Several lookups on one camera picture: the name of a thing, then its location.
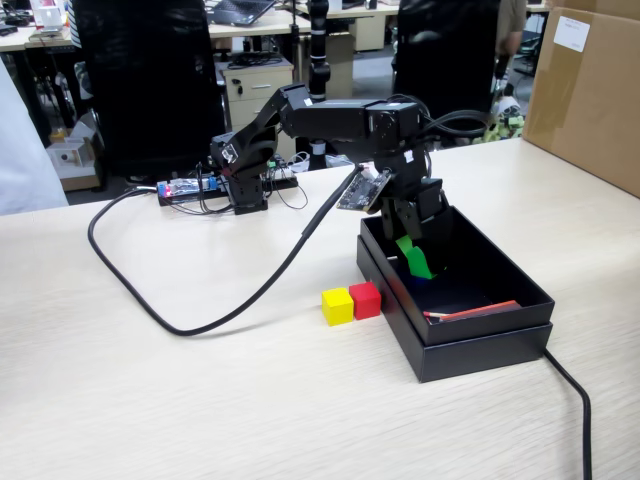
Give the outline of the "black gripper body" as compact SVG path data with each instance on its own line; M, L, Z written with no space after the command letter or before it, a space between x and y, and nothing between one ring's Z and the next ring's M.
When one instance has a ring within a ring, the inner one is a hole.
M418 206L422 223L452 223L453 214L443 190L443 180L432 176L429 153L416 147L403 153L379 158L375 166L390 174L376 207L383 200L407 200Z

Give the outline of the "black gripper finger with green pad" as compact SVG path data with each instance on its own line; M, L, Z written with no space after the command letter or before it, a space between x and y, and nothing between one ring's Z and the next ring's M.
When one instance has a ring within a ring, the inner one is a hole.
M406 256L413 248L413 241L399 219L400 201L407 200L383 200L381 215L385 237L397 247L398 256Z
M412 241L421 241L423 239L422 220L415 202L399 202L399 219L404 226L406 234Z

